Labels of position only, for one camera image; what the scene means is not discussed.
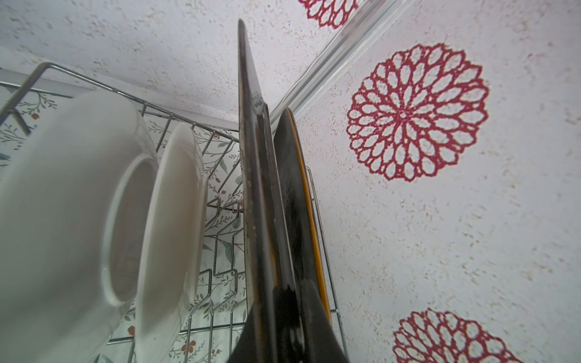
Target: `red floral design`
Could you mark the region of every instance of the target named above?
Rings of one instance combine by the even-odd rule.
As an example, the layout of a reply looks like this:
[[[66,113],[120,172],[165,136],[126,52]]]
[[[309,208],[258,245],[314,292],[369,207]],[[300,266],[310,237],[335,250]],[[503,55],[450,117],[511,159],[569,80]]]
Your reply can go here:
[[[299,0],[307,9],[309,19],[317,19],[319,27],[337,29],[347,22],[351,12],[357,9],[356,0]]]
[[[393,335],[397,363],[522,363],[500,338],[449,311],[413,312]]]
[[[481,72],[444,44],[417,45],[379,63],[347,113],[358,161],[408,181],[456,164],[488,118]]]
[[[192,340],[191,342],[189,342],[189,345],[184,344],[182,346],[182,352],[184,352],[185,355],[185,349],[186,347],[188,348],[188,352],[193,353],[193,348],[196,346],[196,341]]]

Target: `wall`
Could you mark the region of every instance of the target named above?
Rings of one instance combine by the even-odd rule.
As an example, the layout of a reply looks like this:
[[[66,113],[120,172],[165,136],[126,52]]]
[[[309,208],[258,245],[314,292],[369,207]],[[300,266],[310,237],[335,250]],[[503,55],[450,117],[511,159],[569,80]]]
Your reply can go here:
[[[12,54],[0,67],[27,73],[48,59],[151,91],[152,102],[237,121],[238,18],[274,109],[337,32],[309,14],[323,15],[299,0],[7,0],[0,5],[0,45]]]
[[[578,1],[417,0],[301,112],[352,361],[579,360],[579,34]]]

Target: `black plate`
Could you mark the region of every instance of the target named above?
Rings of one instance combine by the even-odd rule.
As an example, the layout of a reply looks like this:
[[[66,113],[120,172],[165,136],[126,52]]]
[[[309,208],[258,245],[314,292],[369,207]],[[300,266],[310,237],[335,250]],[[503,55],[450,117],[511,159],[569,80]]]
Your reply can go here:
[[[286,232],[290,246],[290,257],[295,270],[295,280],[309,279],[315,283],[330,320],[331,313],[325,290],[321,252],[303,152],[300,147],[295,118],[288,108],[282,112],[278,122],[278,128],[274,135],[274,152],[277,157],[278,180],[281,186]]]

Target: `white bowl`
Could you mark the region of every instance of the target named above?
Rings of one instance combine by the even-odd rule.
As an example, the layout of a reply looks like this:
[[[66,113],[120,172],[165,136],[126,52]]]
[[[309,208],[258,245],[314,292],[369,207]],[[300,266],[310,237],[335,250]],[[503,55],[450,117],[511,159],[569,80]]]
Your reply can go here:
[[[159,363],[198,285],[208,179],[189,125],[171,134],[155,180],[135,298],[135,353]]]
[[[75,98],[33,131],[0,182],[0,359],[84,362],[137,286],[157,172],[135,107]]]

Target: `dish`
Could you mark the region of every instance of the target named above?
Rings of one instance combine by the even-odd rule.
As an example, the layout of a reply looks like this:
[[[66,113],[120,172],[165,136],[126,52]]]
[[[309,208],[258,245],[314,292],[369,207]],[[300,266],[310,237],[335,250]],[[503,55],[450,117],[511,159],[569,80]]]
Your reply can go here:
[[[145,227],[135,298],[140,363],[159,363],[166,356],[184,321],[188,298],[195,295],[206,186],[202,153],[190,126],[179,123],[160,163]]]
[[[250,261],[246,280],[250,278],[247,284],[254,295],[254,325],[245,330],[254,328],[260,360],[277,361],[272,348],[287,343],[290,347],[291,337],[302,329],[301,301],[289,253],[268,106],[260,93],[242,20],[238,20],[238,97],[245,255]]]
[[[324,310],[331,320],[303,152],[295,118],[288,108],[279,119],[274,150],[295,278],[297,281],[309,279],[316,284]]]
[[[152,149],[141,115],[109,91],[33,131],[0,182],[4,361],[84,362],[107,342],[137,286]]]

